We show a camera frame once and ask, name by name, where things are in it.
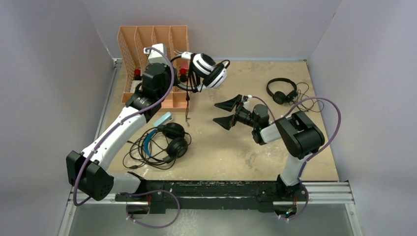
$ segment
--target white wall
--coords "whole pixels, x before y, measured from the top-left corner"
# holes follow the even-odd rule
[[[110,54],[120,26],[188,25],[190,48],[229,59],[311,56],[341,0],[84,0]]]
[[[81,0],[0,0],[0,31],[0,235],[56,235],[112,60]]]
[[[331,146],[367,236],[416,235],[417,1],[343,0],[314,51],[316,94],[341,108]],[[324,110],[331,133],[334,110]]]

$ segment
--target headphones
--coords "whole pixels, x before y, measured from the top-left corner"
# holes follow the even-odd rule
[[[209,57],[206,54],[199,53],[190,53],[184,52],[180,56],[182,59],[190,61],[190,67],[193,67],[192,70],[194,73],[203,78],[202,84],[197,86],[198,91],[203,91],[206,88],[217,88],[227,77],[227,67],[230,65],[229,60],[223,60],[219,64]],[[192,87],[188,87],[181,83],[178,84],[183,90],[191,91]]]
[[[292,90],[287,95],[285,95],[281,91],[277,91],[273,94],[271,92],[271,90],[269,89],[269,85],[272,84],[273,82],[278,82],[278,81],[287,82],[287,83],[291,84],[293,86],[294,90]],[[284,102],[291,102],[291,101],[294,100],[294,98],[297,97],[297,85],[292,80],[287,79],[287,78],[272,79],[267,84],[267,93],[272,97],[274,102],[278,103],[279,105],[282,105],[282,104],[284,104]]]
[[[171,139],[165,150],[168,156],[162,159],[165,163],[170,163],[173,160],[184,156],[188,150],[188,142],[184,137],[186,134],[189,134],[184,130],[182,125],[173,122],[166,125],[159,125],[146,136],[144,141],[144,151],[146,155],[152,157],[149,152],[149,143],[152,137],[158,132],[162,132],[165,137]]]

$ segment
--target headphone headband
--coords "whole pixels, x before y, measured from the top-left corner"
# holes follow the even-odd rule
[[[274,83],[274,82],[279,82],[279,81],[287,82],[287,83],[291,84],[294,88],[294,91],[297,92],[297,85],[292,80],[287,79],[287,78],[275,78],[275,79],[270,80],[267,84],[267,93],[268,93],[269,96],[271,96],[271,97],[273,96],[273,93],[269,89],[269,85]]]

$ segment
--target tan table surface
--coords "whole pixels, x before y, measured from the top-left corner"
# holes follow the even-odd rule
[[[238,94],[250,94],[261,97],[271,107],[275,118],[285,114],[290,106],[278,105],[268,96],[265,87],[270,79],[285,77],[295,83],[306,82],[310,90],[306,95],[314,96],[310,75],[305,62],[237,62],[233,61],[228,68],[228,77],[217,89],[207,89],[191,95],[189,127],[185,122],[185,113],[173,113],[174,122],[184,126],[185,131],[192,136],[192,144],[188,152],[177,159],[173,168],[162,171],[150,166],[134,170],[146,179],[176,179],[176,180],[275,180],[283,170],[288,157],[288,151],[282,140],[260,146],[252,139],[249,126],[238,123],[230,131],[212,121],[216,117],[231,115],[227,111],[214,107],[214,103],[222,102]],[[121,97],[126,83],[126,70],[122,66],[116,90],[107,119],[107,127],[121,112],[123,104]],[[291,91],[290,84],[276,82],[270,86],[273,92],[280,90],[284,93]],[[299,85],[304,91],[306,85]],[[251,100],[250,109],[259,102]],[[158,113],[130,140],[137,140],[153,123],[163,115]],[[313,122],[326,136],[320,113],[307,113]],[[127,143],[112,161],[109,172],[127,172],[121,161],[129,152],[131,144]],[[139,164],[138,161],[127,157],[127,166]],[[303,180],[338,180],[330,148],[313,158],[302,176]]]

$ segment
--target orange shelf organizer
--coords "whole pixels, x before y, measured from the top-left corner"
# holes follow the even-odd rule
[[[187,26],[122,26],[119,29],[118,42],[123,64],[127,71],[127,81],[121,102],[126,103],[133,93],[130,92],[134,79],[135,69],[145,71],[148,56],[143,48],[153,44],[163,43],[167,47],[167,56],[172,59],[175,51],[189,52]],[[178,71],[180,66],[188,62],[183,59],[174,61],[174,68]],[[177,87],[169,93],[162,102],[160,112],[185,112],[187,102],[186,92]]]

